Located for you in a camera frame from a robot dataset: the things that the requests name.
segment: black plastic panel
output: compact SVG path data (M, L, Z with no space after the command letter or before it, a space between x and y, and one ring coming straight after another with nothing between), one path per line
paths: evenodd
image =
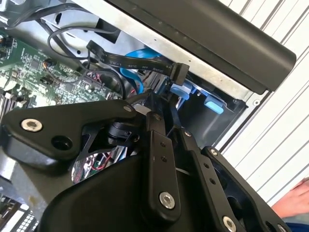
M200 148L216 146L246 109L245 103L239 101L234 111L224 107L224 112L219 115L204 106L205 99L202 94L191 94L178 110L182 126L194 135Z
M295 65L293 52L218 0L108 2L258 94Z

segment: human hand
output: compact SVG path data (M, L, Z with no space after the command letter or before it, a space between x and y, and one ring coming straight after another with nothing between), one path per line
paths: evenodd
M304 179L285 194L272 209L281 218L309 213L309 180Z

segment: black cover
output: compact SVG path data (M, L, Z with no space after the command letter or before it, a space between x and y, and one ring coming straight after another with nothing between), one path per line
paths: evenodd
M109 0L211 66L262 94L296 62L289 49L218 0Z
M153 228L141 216L142 158L132 156L72 186L59 194L47 207L38 232L148 232ZM194 199L190 176L177 172L181 182L180 219L158 231L203 231L198 202Z

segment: metal screw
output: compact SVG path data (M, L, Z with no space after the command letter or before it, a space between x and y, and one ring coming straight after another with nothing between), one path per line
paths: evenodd
M161 192L161 194L159 195L159 200L165 208L175 208L175 200L168 192Z
M191 136L192 136L192 135L191 135L189 132L187 132L187 131L185 131L184 134L185 134L186 136L188 136L188 137L191 137Z
M21 122L21 127L26 131L38 132L42 130L43 124L36 119L28 118Z
M286 229L282 225L278 224L278 227L281 232L286 232Z
M218 153L214 150L214 149L211 149L211 153L214 155L214 156L217 156Z
M253 105L254 106L258 106L261 103L261 101L259 99L256 99L253 101Z
M227 217L227 216L223 217L223 224L228 229L228 231L230 231L230 232L236 232L237 231L235 223L229 217Z
M153 114L153 116L155 117L156 120L160 121L161 117L158 114Z
M132 109L130 107L126 106L126 105L124 106L124 110L126 110L128 112L132 112Z
M166 163L168 161L168 159L165 156L161 156L161 159L164 163Z

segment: white corrugated wall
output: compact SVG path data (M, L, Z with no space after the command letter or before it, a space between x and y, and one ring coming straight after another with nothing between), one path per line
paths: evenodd
M309 0L221 0L297 55L288 78L224 151L273 205L309 173Z

